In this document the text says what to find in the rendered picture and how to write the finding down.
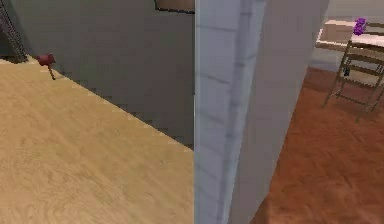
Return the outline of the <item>pale room door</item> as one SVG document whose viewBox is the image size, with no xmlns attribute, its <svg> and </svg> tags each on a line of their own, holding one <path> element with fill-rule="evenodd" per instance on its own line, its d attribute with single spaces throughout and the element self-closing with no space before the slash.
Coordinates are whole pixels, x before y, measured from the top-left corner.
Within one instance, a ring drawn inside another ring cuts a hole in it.
<svg viewBox="0 0 384 224">
<path fill-rule="evenodd" d="M 229 224 L 268 0 L 197 0 L 194 224 Z"/>
</svg>

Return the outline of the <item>dark red toilet plunger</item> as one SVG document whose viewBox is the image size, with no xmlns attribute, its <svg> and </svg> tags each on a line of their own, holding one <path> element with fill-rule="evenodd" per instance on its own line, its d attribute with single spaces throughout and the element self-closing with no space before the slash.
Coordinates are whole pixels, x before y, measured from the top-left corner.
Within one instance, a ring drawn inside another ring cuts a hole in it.
<svg viewBox="0 0 384 224">
<path fill-rule="evenodd" d="M 53 80 L 56 79 L 55 75 L 53 74 L 52 65 L 55 63 L 54 56 L 49 54 L 40 55 L 37 57 L 37 61 L 41 66 L 46 66 L 48 68 L 48 71 L 50 73 L 50 76 Z"/>
</svg>

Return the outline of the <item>pale wooden table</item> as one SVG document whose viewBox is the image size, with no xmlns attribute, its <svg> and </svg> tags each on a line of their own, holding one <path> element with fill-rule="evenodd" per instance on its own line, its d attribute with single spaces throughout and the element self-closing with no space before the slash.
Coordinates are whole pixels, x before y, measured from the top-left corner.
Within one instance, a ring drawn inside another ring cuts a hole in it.
<svg viewBox="0 0 384 224">
<path fill-rule="evenodd" d="M 319 31 L 315 47 L 343 52 L 347 42 L 372 44 L 384 47 L 384 24 L 366 23 L 366 30 L 361 35 L 353 33 L 355 22 L 329 20 Z"/>
</svg>

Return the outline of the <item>wooden slatted chair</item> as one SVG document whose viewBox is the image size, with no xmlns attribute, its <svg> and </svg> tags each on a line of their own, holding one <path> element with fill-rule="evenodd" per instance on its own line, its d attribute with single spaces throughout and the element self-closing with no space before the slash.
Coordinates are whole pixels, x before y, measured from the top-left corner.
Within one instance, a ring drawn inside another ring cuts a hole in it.
<svg viewBox="0 0 384 224">
<path fill-rule="evenodd" d="M 365 101 L 343 94 L 346 84 L 370 89 L 371 93 Z M 373 112 L 384 95 L 384 46 L 349 40 L 343 53 L 340 65 L 332 85 L 325 97 L 322 107 L 328 104 L 331 97 L 343 98 L 359 104 L 363 111 L 355 121 L 368 111 Z"/>
</svg>

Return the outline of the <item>purple grape bunch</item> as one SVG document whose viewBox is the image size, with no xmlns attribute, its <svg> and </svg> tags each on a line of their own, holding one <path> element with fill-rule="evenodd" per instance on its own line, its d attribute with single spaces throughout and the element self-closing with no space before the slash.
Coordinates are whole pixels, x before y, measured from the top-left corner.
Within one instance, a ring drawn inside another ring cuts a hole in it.
<svg viewBox="0 0 384 224">
<path fill-rule="evenodd" d="M 354 35 L 362 35 L 365 31 L 365 27 L 366 27 L 366 19 L 365 18 L 358 18 L 355 20 L 355 26 L 354 26 L 354 29 L 353 29 L 353 34 Z"/>
</svg>

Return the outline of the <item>dark metal rack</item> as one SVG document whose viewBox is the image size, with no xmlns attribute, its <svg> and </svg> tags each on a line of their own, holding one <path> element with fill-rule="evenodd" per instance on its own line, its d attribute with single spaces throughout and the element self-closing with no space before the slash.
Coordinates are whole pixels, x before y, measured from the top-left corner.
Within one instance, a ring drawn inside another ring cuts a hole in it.
<svg viewBox="0 0 384 224">
<path fill-rule="evenodd" d="M 14 28 L 11 19 L 7 13 L 3 0 L 0 0 L 0 28 L 4 32 L 14 53 L 16 63 L 28 61 L 20 36 Z"/>
</svg>

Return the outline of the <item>framed picture with dark frame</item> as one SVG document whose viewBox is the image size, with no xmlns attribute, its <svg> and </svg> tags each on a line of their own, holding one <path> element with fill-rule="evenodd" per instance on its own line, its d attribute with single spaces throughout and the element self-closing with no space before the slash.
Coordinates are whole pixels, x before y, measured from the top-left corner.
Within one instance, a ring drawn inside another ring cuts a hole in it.
<svg viewBox="0 0 384 224">
<path fill-rule="evenodd" d="M 154 0 L 159 11 L 194 14 L 195 0 Z"/>
</svg>

